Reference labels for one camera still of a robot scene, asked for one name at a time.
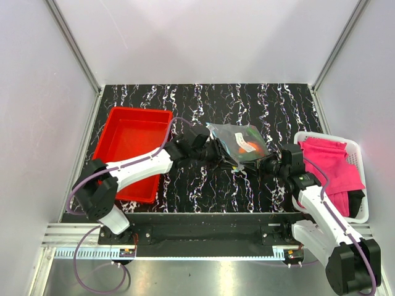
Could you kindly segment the green fake vegetable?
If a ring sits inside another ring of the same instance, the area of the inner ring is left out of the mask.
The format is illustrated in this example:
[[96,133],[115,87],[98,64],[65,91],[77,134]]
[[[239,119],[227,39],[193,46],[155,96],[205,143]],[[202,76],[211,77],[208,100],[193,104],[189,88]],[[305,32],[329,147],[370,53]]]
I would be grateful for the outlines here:
[[250,135],[250,137],[253,137],[257,141],[262,139],[262,135],[254,126],[249,126],[246,131],[247,134]]

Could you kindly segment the red plastic bin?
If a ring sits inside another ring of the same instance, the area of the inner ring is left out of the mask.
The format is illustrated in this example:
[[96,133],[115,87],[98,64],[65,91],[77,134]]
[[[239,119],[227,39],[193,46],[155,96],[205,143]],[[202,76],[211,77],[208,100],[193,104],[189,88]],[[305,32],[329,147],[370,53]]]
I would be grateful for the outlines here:
[[[104,163],[118,162],[158,148],[172,118],[169,110],[112,108],[93,158]],[[118,192],[116,199],[151,204],[156,199],[159,179],[159,175],[155,175],[138,181]]]

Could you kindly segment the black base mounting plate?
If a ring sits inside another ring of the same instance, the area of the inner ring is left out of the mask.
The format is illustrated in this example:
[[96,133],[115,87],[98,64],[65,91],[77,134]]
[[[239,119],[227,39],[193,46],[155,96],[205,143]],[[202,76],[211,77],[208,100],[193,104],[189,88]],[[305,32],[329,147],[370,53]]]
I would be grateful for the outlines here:
[[274,246],[295,246],[291,225],[301,213],[133,213],[120,235],[99,232],[100,245],[137,244],[142,257],[209,258],[272,256]]

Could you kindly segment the white plastic basket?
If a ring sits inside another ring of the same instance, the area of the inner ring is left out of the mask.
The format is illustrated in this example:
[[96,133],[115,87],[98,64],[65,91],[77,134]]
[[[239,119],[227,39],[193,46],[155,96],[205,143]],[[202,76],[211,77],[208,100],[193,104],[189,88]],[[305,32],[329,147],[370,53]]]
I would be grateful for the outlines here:
[[349,139],[328,134],[299,131],[294,143],[300,145],[306,170],[324,185],[333,205],[350,223],[366,223],[369,217],[366,182],[359,145]]

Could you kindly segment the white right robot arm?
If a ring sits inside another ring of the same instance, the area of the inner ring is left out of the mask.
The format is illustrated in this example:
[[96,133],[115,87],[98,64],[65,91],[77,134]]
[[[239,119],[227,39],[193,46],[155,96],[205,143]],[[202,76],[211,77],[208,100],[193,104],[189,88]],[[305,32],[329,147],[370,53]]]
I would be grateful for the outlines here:
[[305,245],[323,265],[329,285],[337,295],[357,292],[375,295],[381,285],[381,249],[374,239],[364,239],[340,214],[326,195],[330,179],[324,181],[306,171],[311,164],[324,171],[302,154],[297,144],[287,144],[281,155],[246,144],[238,149],[236,159],[257,174],[272,175],[285,182],[295,199],[307,210],[311,220],[289,223],[280,229],[286,244],[297,241]]

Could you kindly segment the pink cloth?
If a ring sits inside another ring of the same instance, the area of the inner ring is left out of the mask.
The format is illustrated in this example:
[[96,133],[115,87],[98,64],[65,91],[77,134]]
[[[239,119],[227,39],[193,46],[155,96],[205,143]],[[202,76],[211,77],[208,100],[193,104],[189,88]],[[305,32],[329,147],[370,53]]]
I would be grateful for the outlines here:
[[344,217],[355,218],[365,194],[359,171],[346,161],[348,153],[343,142],[307,138],[299,141],[306,171],[313,173],[324,186],[325,192]]

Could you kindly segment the orange fake fruit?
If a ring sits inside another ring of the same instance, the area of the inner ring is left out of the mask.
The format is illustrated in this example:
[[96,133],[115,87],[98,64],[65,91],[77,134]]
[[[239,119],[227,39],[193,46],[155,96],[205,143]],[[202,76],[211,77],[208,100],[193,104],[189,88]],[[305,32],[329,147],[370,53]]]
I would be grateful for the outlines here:
[[252,153],[260,150],[259,146],[255,142],[241,142],[239,145],[239,153]]

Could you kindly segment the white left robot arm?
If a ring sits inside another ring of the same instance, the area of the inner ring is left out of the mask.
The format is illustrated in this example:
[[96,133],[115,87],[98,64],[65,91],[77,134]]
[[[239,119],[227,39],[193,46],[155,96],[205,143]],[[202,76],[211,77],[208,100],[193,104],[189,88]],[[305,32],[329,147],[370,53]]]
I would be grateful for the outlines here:
[[82,215],[107,227],[119,244],[127,244],[133,238],[133,229],[115,204],[117,193],[138,181],[185,167],[194,160],[212,168],[237,165],[221,140],[208,128],[192,126],[146,154],[115,163],[92,160],[81,172],[71,195],[80,204]]

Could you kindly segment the clear zip top bag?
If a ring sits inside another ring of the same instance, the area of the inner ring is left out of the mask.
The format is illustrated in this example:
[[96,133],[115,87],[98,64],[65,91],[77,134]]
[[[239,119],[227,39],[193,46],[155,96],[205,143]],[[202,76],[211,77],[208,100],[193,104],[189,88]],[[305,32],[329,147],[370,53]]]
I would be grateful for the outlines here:
[[[239,159],[254,159],[258,157],[264,158],[269,155],[266,142],[263,137],[261,140],[256,140],[247,134],[247,128],[254,125],[231,125],[231,124],[216,124],[206,123],[206,127],[209,129],[213,138],[219,138],[224,144],[227,145],[229,150],[229,157],[237,162],[238,168],[235,170],[243,170],[244,166],[238,162]],[[241,142],[255,142],[259,146],[258,152],[252,153],[239,153],[239,143]]]

